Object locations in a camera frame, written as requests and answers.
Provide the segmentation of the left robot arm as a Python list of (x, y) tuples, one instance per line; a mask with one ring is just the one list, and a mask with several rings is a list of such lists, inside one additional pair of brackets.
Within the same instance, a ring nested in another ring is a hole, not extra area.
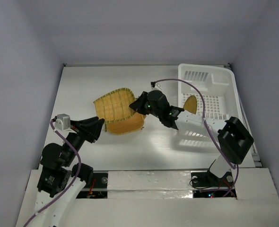
[(67, 114), (51, 119), (50, 127), (63, 144), (49, 143), (42, 151), (34, 213), (24, 226), (63, 226), (78, 194), (93, 182), (93, 168), (82, 163), (79, 150), (98, 140), (104, 122), (97, 116), (74, 121)]

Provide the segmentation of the thick tan woven plate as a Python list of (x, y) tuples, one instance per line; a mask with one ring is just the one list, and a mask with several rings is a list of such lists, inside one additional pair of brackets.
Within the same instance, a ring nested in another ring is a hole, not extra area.
[(119, 122), (105, 124), (105, 131), (112, 135), (124, 135), (142, 130), (145, 122), (145, 115), (135, 113), (131, 118)]

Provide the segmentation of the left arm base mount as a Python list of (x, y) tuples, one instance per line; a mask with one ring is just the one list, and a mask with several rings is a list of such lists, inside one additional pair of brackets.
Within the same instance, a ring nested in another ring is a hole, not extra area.
[(107, 199), (108, 172), (94, 172), (90, 184), (77, 195), (77, 199)]

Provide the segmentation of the medium round bamboo plate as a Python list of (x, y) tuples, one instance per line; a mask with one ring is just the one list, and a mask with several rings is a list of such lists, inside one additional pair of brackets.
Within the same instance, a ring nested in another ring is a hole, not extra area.
[(105, 123), (113, 123), (127, 120), (135, 114), (129, 107), (135, 100), (134, 93), (129, 88), (123, 87), (103, 95), (93, 104), (97, 117), (104, 119)]

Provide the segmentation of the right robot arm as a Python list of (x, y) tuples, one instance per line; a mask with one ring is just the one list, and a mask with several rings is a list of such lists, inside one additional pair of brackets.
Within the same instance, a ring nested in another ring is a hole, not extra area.
[(252, 135), (238, 118), (218, 120), (190, 113), (170, 105), (159, 90), (143, 92), (129, 107), (141, 115), (151, 114), (157, 117), (165, 127), (181, 132), (192, 131), (211, 138), (219, 148), (220, 155), (206, 172), (192, 175), (192, 184), (195, 187), (219, 186), (232, 167), (242, 164), (254, 142)]

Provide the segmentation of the square bamboo woven plate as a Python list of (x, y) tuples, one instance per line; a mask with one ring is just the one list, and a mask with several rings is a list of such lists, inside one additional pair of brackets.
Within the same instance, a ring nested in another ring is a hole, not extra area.
[(118, 94), (103, 97), (106, 107), (106, 130), (113, 135), (123, 135), (144, 128), (145, 117), (130, 109), (129, 105), (136, 98), (133, 95), (119, 96)]

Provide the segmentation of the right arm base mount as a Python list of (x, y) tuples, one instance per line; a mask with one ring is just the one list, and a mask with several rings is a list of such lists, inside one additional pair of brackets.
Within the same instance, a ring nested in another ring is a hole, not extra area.
[(230, 171), (218, 178), (209, 171), (192, 171), (189, 185), (193, 198), (236, 198), (234, 178)]

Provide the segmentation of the small round bamboo plate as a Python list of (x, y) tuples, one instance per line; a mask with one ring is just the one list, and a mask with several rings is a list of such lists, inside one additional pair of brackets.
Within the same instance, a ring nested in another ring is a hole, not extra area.
[(184, 102), (183, 109), (192, 113), (197, 113), (197, 98), (194, 95), (191, 95), (187, 98), (187, 100)]

